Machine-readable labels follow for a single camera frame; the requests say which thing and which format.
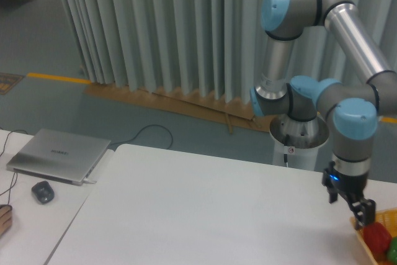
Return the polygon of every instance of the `white table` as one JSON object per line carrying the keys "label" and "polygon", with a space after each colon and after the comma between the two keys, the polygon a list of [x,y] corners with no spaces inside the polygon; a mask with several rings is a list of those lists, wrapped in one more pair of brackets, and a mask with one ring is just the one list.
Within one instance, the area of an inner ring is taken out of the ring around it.
{"label": "white table", "polygon": [[[0,152],[9,132],[0,130]],[[6,150],[0,158],[0,192],[11,183],[13,172],[6,170],[7,162],[33,136],[12,133]],[[90,179],[99,178],[112,154],[107,150]],[[0,264],[45,264],[68,229],[73,218],[86,200],[95,184],[72,186],[49,181],[55,198],[46,205],[39,204],[32,195],[31,188],[44,179],[18,174],[18,181],[11,191],[10,204],[13,206],[13,225],[0,237]],[[6,204],[8,194],[0,197],[0,204]]]}
{"label": "white table", "polygon": [[122,145],[50,264],[369,264],[351,216],[321,173]]}

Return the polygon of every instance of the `sticker label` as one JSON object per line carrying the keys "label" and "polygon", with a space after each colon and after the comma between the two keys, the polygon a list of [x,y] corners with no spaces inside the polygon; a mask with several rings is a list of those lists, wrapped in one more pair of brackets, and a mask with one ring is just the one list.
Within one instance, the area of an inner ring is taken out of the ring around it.
{"label": "sticker label", "polygon": [[297,149],[294,146],[284,146],[285,155],[294,155]]}
{"label": "sticker label", "polygon": [[262,74],[261,85],[268,91],[278,92],[284,85],[284,79],[273,81]]}

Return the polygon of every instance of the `black mouse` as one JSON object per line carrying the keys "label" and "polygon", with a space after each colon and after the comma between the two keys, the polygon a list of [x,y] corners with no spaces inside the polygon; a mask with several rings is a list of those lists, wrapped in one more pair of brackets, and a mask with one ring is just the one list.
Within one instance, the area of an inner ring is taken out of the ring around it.
{"label": "black mouse", "polygon": [[32,187],[32,192],[35,194],[37,200],[46,204],[54,199],[55,193],[48,181],[42,181]]}

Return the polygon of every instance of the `light blue joint cap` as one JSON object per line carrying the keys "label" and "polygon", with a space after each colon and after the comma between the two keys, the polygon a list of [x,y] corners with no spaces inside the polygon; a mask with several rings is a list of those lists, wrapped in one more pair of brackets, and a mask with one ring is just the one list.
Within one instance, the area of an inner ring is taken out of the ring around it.
{"label": "light blue joint cap", "polygon": [[283,22],[290,0],[263,0],[261,25],[266,31],[273,31]]}
{"label": "light blue joint cap", "polygon": [[314,89],[312,97],[311,97],[311,100],[313,101],[313,104],[316,108],[317,108],[317,102],[318,102],[320,95],[323,93],[323,91],[325,89],[327,89],[328,87],[330,87],[333,84],[342,84],[342,83],[336,79],[328,78],[328,79],[324,79],[324,80],[320,81],[317,84],[317,87]]}
{"label": "light blue joint cap", "polygon": [[377,110],[363,99],[350,98],[341,101],[334,112],[335,128],[345,137],[366,140],[378,127]]}
{"label": "light blue joint cap", "polygon": [[319,82],[309,76],[295,76],[291,79],[290,85],[301,96],[311,99],[314,90],[317,88]]}
{"label": "light blue joint cap", "polygon": [[251,98],[252,109],[254,110],[255,116],[263,117],[264,114],[258,103],[258,98],[256,97],[255,88],[252,87],[249,91],[249,97]]}

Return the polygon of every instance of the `cardboard box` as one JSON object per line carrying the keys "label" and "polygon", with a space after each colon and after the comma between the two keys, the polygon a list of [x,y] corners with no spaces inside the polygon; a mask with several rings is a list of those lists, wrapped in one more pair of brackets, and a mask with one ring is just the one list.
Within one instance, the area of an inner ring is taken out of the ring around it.
{"label": "cardboard box", "polygon": [[163,88],[159,88],[154,93],[143,89],[131,92],[128,86],[116,88],[115,84],[94,83],[88,85],[84,93],[226,124],[230,133],[233,133],[233,127],[269,132],[270,121],[274,118],[274,116],[255,118],[250,104],[243,105],[239,99],[225,103],[224,99],[215,100],[212,93],[207,97],[200,97],[198,90],[184,96],[179,88],[169,94],[166,94]]}

